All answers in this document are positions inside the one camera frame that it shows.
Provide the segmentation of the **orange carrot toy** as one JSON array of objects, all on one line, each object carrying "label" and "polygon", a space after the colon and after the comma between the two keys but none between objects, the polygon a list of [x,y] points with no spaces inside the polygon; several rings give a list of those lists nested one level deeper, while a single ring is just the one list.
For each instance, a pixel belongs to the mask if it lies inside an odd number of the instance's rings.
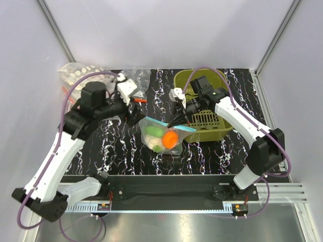
[{"label": "orange carrot toy", "polygon": [[179,140],[178,134],[175,131],[170,130],[170,131],[167,131],[162,137],[162,144],[167,149],[173,149],[175,146],[177,146],[178,140]]}]

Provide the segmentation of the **green vegetable toy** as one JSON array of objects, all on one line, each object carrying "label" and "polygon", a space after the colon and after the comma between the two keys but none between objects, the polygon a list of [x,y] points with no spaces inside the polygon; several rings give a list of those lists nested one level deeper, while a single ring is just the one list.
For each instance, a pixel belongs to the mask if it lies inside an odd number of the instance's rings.
[{"label": "green vegetable toy", "polygon": [[147,126],[145,128],[145,132],[147,135],[158,137],[158,138],[162,138],[165,134],[165,130],[163,128],[156,127],[156,126]]}]

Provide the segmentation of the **clear blue-zipper bag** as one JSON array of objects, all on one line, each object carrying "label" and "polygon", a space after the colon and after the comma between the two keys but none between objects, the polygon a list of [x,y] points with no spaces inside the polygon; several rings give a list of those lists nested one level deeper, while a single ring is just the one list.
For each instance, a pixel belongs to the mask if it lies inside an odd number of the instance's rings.
[{"label": "clear blue-zipper bag", "polygon": [[158,154],[179,156],[184,139],[196,132],[196,129],[178,125],[168,128],[168,124],[145,117],[139,121],[142,143]]}]

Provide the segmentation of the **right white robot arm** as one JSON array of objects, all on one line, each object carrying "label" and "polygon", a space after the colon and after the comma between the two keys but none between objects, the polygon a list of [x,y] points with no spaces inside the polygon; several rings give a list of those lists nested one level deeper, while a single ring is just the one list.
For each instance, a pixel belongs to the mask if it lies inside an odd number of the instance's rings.
[{"label": "right white robot arm", "polygon": [[242,199],[251,185],[284,161],[286,152],[283,131],[278,128],[272,130],[257,121],[224,88],[199,91],[197,97],[188,102],[182,89],[174,88],[170,90],[169,97],[175,103],[169,127],[188,124],[192,122],[194,114],[210,110],[226,120],[248,143],[246,164],[227,187],[233,199]]}]

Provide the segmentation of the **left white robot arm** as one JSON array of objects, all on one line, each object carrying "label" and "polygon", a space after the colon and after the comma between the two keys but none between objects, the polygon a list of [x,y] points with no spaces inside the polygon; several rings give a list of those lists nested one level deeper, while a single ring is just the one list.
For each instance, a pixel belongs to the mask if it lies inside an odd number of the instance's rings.
[{"label": "left white robot arm", "polygon": [[123,101],[87,106],[78,100],[64,114],[55,141],[42,165],[23,188],[15,188],[12,197],[21,203],[17,222],[21,223],[24,207],[48,222],[55,222],[65,213],[69,205],[85,198],[105,199],[109,194],[109,182],[104,174],[90,174],[81,181],[59,189],[59,184],[76,153],[86,140],[98,129],[101,120],[118,115],[129,126],[134,126],[145,117],[138,104],[133,106]]}]

